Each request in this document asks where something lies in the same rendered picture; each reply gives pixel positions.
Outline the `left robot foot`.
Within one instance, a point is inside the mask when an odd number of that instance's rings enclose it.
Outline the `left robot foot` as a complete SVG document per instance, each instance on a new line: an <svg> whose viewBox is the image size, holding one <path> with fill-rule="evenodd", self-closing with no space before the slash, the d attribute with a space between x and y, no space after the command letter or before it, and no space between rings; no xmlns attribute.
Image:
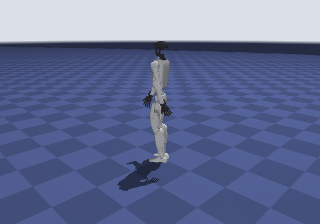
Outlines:
<svg viewBox="0 0 320 224"><path fill-rule="evenodd" d="M163 157L163 159L159 158L159 156L155 157L155 158L150 158L149 159L150 162L163 162L163 163L166 163L168 160L166 157Z"/></svg>

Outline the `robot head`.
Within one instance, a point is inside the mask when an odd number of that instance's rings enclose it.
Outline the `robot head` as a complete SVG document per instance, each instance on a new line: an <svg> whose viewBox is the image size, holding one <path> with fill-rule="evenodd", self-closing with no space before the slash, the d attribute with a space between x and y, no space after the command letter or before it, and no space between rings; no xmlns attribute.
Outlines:
<svg viewBox="0 0 320 224"><path fill-rule="evenodd" d="M155 49L155 54L156 54L156 56L160 57L160 59L162 59L162 60L166 60L165 57L164 57L164 54L160 54L160 52L161 52L161 50L163 50L164 48L168 48L168 44L167 44L166 42L164 42L164 41L158 41L158 42L156 42L156 43L154 44L154 46L155 46L155 48L156 48L156 49ZM159 51L158 51L158 53L157 53L158 48L159 48Z"/></svg>

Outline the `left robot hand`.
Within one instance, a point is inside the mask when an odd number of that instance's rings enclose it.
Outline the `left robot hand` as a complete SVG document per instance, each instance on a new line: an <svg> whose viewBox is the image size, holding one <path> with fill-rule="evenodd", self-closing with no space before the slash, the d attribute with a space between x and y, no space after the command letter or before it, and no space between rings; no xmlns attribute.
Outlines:
<svg viewBox="0 0 320 224"><path fill-rule="evenodd" d="M165 116L169 116L169 115L171 115L170 113L172 113L170 110L169 110L169 107L168 106L166 106L166 102L165 102L165 100L163 99L163 101L164 101L164 104L160 104L161 105L161 113L163 114L163 112L164 112L164 115Z"/></svg>

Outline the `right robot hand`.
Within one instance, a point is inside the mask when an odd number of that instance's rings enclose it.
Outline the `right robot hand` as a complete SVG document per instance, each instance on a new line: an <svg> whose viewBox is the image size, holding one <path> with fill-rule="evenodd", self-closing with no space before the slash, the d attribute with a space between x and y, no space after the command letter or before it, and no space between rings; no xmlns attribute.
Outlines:
<svg viewBox="0 0 320 224"><path fill-rule="evenodd" d="M149 92L148 96L146 98L143 99L143 105L145 105L146 107L146 104L147 104L147 107L149 106L150 107L150 103L152 101L152 95L150 95L151 91ZM144 101L145 100L145 101Z"/></svg>

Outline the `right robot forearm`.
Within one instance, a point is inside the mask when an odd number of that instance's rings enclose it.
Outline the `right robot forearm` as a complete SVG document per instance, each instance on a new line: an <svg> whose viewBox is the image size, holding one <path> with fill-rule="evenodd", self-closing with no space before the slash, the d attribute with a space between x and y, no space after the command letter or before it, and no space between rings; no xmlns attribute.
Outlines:
<svg viewBox="0 0 320 224"><path fill-rule="evenodd" d="M156 91L155 91L155 88L154 88L154 87L152 87L152 88L151 88L151 93L150 93L150 95L152 95L152 96L153 96L155 92L156 92Z"/></svg>

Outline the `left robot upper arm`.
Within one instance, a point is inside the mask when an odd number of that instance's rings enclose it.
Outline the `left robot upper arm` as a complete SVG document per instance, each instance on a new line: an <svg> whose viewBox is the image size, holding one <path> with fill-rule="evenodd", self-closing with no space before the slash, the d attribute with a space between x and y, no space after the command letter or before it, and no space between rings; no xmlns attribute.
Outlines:
<svg viewBox="0 0 320 224"><path fill-rule="evenodd" d="M153 72L153 76L155 78L155 81L158 81L159 84L161 84L161 80L160 80L160 71L159 71L159 61L154 61L151 64L151 68L152 68L152 72Z"/></svg>

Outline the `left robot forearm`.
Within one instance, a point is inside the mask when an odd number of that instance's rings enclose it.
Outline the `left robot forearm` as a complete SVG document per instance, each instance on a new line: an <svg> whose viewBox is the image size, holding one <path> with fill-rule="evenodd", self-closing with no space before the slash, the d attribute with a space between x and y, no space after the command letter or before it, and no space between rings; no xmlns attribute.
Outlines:
<svg viewBox="0 0 320 224"><path fill-rule="evenodd" d="M153 86L155 88L155 91L157 93L157 99L159 100L159 103L162 105L164 104L164 96L162 95L162 88L160 86L160 84L158 83L158 81L154 81L153 82Z"/></svg>

